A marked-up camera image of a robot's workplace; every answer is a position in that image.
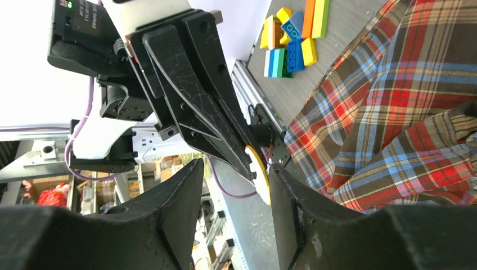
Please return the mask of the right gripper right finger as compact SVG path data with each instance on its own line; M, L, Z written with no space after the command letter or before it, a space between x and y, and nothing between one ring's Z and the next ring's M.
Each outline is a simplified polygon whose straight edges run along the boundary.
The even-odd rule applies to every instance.
M269 172L280 269L475 269L475 206L343 207L280 165Z

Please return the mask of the pile of toy bricks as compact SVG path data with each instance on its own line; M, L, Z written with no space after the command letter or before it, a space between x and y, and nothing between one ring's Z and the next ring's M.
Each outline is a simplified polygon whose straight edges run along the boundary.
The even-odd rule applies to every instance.
M305 2L304 11L283 7L264 20L259 48L266 78L292 78L318 60L316 39L326 36L329 1Z

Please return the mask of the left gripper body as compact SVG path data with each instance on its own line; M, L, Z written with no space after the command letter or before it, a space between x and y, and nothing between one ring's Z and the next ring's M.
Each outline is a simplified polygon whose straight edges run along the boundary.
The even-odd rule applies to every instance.
M163 140L181 134L178 126L174 122L171 110L168 107L167 100L160 79L158 70L151 62L142 37L145 33L153 31L163 26L173 25L181 33L181 17L185 11L176 15L168 16L163 19L154 20L148 24L135 28L134 32L126 36L125 45L131 50L132 65L137 75L143 83L146 97L157 116L158 124L155 125L159 136Z

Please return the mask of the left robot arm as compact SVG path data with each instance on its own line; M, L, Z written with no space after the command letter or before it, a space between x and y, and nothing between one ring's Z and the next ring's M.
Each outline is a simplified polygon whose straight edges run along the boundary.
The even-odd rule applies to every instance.
M164 139L178 134L245 179L256 177L247 150L259 143L232 85L218 15L187 1L54 1L49 64L98 83L100 119L121 124L91 156L68 150L69 168L133 169L140 156L132 127L155 114Z

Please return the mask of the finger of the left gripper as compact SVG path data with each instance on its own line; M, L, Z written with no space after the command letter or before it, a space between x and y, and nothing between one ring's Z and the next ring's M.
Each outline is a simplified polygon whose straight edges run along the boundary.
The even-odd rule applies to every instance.
M145 33L142 41L151 62L157 68L165 99L181 133L181 125L185 124L187 114L196 103L196 100L185 95L186 91L201 89L182 45L181 34L175 26L168 25ZM249 164L225 163L248 181L253 180Z
M196 100L181 125L181 136L194 150L229 164L250 164L247 147L258 141L246 122L225 63L212 13L187 10L181 17L181 41L200 91L186 91Z

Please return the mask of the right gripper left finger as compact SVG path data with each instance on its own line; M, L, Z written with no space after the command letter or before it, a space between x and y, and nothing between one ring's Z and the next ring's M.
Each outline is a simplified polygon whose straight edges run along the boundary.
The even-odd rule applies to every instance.
M105 214L3 206L1 268L189 269L203 173L195 159Z

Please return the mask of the gold round brooch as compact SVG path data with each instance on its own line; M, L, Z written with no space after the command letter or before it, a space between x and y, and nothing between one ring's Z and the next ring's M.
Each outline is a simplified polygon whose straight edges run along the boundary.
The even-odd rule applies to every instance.
M265 204L271 205L271 193L267 168L252 146L247 145L245 147L245 153L251 159L249 168L253 173L253 183L256 188L256 192L262 198Z

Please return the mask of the plaid flannel shirt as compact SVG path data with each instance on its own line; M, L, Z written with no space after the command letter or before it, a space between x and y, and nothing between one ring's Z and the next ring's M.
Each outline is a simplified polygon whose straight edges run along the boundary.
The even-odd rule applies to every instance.
M285 145L301 181L357 212L476 205L476 2L386 2Z

